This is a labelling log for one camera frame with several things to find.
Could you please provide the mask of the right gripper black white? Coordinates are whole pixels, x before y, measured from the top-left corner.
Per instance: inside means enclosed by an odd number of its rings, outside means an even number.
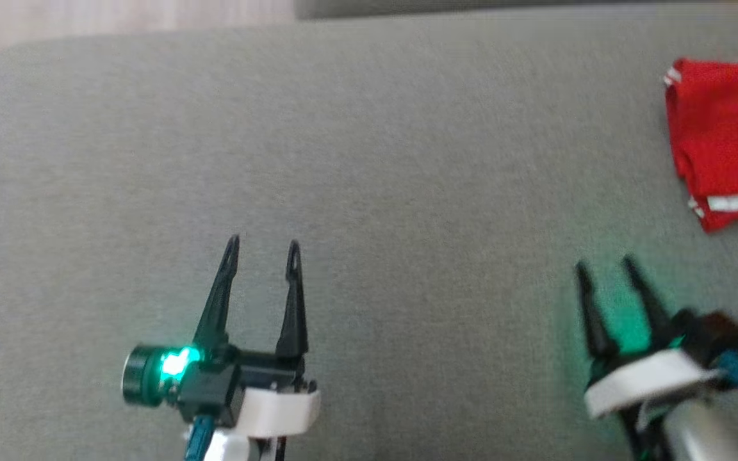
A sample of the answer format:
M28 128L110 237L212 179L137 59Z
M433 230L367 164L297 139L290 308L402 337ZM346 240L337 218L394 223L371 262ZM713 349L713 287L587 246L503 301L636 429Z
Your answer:
M717 365L721 356L726 352L738 352L738 321L735 318L723 311L698 314L680 310L675 315L674 327L671 316L633 255L623 257L623 268L642 303L650 330L650 346L670 346L677 336L680 344L621 365L590 385L584 402L591 418L601 418L718 380L721 371ZM619 345L607 330L598 307L591 271L585 261L579 261L575 271L589 356L594 360L615 359Z

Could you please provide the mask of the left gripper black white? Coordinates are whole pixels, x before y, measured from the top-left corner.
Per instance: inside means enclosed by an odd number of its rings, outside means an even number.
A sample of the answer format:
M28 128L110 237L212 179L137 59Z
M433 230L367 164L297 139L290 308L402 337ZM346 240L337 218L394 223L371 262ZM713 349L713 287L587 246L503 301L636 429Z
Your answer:
M233 234L194 333L196 347L137 345L126 358L121 393L128 405L168 405L188 425L208 417L214 426L252 439L294 437L313 426L321 400L316 384L304 379L301 358L309 344L300 245L294 239L289 247L289 291L277 356L233 345L213 350L229 339L229 295L238 251L240 236Z

